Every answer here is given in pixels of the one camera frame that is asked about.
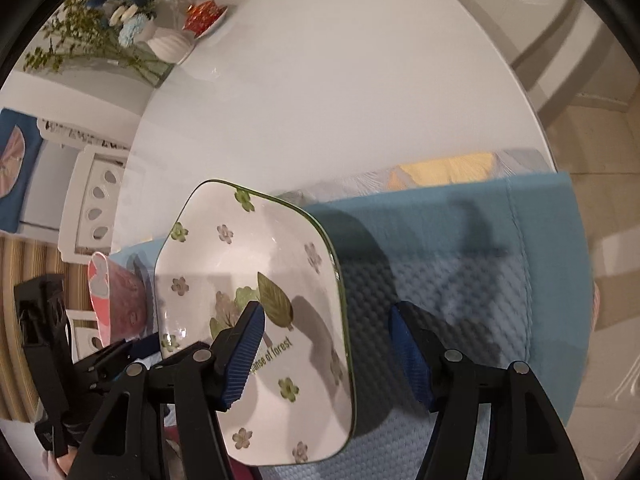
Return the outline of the pink cartoon melamine bowl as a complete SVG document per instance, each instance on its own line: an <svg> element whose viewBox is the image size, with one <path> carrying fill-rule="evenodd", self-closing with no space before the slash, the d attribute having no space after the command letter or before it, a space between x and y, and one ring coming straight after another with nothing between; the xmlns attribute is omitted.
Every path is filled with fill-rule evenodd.
<svg viewBox="0 0 640 480"><path fill-rule="evenodd" d="M148 314L140 278L102 252L95 252L88 264L88 286L104 346L143 333Z"/></svg>

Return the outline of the white chair far right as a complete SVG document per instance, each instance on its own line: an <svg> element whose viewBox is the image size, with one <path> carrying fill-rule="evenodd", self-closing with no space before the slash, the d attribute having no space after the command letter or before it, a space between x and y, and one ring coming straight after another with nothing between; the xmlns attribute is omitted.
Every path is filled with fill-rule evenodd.
<svg viewBox="0 0 640 480"><path fill-rule="evenodd" d="M624 112L639 74L584 0L458 0L488 33L548 126L570 105Z"/></svg>

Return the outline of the white refrigerator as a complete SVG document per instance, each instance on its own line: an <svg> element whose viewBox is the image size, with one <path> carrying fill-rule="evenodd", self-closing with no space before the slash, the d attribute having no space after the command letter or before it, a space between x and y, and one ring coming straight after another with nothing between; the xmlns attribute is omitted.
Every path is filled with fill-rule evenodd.
<svg viewBox="0 0 640 480"><path fill-rule="evenodd" d="M79 151L44 141L25 195L19 237L58 244L58 233L70 178Z"/></svg>

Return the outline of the white chair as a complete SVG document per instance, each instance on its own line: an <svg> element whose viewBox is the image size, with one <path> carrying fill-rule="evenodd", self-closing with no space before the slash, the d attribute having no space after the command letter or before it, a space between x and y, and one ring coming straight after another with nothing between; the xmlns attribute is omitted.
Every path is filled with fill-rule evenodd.
<svg viewBox="0 0 640 480"><path fill-rule="evenodd" d="M624 112L639 74L584 0L458 0L488 33L548 126L570 105Z"/></svg>
<svg viewBox="0 0 640 480"><path fill-rule="evenodd" d="M78 154L58 232L63 262L88 264L94 252L110 253L128 154L97 145L87 145Z"/></svg>
<svg viewBox="0 0 640 480"><path fill-rule="evenodd" d="M66 316L70 322L70 338L72 338L70 348L74 363L103 348L98 330L98 318L93 311L68 309Z"/></svg>

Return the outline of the small hexagonal forest plate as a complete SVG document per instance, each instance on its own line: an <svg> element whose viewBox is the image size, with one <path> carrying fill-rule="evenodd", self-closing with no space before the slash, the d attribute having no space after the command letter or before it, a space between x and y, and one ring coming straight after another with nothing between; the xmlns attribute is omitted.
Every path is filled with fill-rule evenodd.
<svg viewBox="0 0 640 480"><path fill-rule="evenodd" d="M224 180L199 184L153 270L160 348L207 344L224 378L216 415L250 466L336 455L355 426L343 278L308 212Z"/></svg>

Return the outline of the pink steel bowl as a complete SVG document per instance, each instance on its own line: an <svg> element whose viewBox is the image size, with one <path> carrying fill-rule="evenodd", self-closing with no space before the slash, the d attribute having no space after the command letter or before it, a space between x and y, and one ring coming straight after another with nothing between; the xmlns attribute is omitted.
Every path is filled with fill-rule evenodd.
<svg viewBox="0 0 640 480"><path fill-rule="evenodd" d="M163 428L164 457L170 480L186 480L182 461L182 451L179 442L178 428L169 426Z"/></svg>

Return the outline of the white ribbed vase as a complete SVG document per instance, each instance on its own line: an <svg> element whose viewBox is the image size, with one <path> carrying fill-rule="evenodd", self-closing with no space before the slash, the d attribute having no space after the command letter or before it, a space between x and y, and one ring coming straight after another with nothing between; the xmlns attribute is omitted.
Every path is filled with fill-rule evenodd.
<svg viewBox="0 0 640 480"><path fill-rule="evenodd" d="M160 62L180 65L194 50L195 40L188 32L157 21L166 3L168 0L87 0L90 9L103 12L119 47L147 47Z"/></svg>

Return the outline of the blue fridge cover cloth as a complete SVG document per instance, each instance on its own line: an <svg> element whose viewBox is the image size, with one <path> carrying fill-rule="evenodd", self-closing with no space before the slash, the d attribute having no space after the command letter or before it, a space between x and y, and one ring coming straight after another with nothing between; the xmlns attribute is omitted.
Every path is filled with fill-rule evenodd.
<svg viewBox="0 0 640 480"><path fill-rule="evenodd" d="M26 191L37 162L42 136L37 118L1 110L1 229L16 233Z"/></svg>

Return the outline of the white chair near left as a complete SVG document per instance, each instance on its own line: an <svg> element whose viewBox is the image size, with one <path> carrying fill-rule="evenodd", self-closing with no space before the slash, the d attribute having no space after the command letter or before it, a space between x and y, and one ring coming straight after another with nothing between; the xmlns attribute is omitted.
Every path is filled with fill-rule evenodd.
<svg viewBox="0 0 640 480"><path fill-rule="evenodd" d="M66 316L70 322L70 338L72 338L70 348L74 363L103 348L98 330L98 318L93 311L68 309Z"/></svg>

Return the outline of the red dish with ornament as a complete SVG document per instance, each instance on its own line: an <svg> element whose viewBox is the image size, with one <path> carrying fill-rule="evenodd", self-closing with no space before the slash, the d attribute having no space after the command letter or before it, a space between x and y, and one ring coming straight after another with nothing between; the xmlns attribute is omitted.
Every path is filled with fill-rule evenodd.
<svg viewBox="0 0 640 480"><path fill-rule="evenodd" d="M190 32L195 39L198 39L221 24L228 10L228 6L218 6L215 0L191 4L186 9L186 20L182 30Z"/></svg>

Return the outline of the green glass vase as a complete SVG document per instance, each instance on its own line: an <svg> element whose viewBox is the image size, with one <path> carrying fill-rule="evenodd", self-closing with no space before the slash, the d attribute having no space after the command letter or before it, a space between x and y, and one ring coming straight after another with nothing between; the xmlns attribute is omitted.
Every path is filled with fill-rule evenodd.
<svg viewBox="0 0 640 480"><path fill-rule="evenodd" d="M42 25L22 57L29 73L110 66L128 70L156 88L172 66L140 39L152 16L113 0L65 0Z"/></svg>

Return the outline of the white chair far left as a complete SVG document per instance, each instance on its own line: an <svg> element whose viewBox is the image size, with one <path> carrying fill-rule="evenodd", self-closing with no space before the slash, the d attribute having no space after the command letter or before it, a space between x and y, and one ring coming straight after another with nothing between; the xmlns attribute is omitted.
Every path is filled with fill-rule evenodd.
<svg viewBox="0 0 640 480"><path fill-rule="evenodd" d="M94 252L110 253L128 154L97 145L87 145L78 154L58 232L63 262L88 264Z"/></svg>

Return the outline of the blue textured table mat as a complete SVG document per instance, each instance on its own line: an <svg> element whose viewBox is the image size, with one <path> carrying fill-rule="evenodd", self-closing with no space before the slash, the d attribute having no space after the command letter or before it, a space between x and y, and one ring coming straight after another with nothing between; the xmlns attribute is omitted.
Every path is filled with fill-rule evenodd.
<svg viewBox="0 0 640 480"><path fill-rule="evenodd" d="M191 193L160 232L112 255L143 274L159 337L154 264ZM299 208L326 231L340 266L355 426L321 462L234 462L261 479L582 476L565 426L585 368L593 284L569 177L524 174ZM450 388L438 412L416 400L392 347L390 307L401 301L418 307L445 348Z"/></svg>

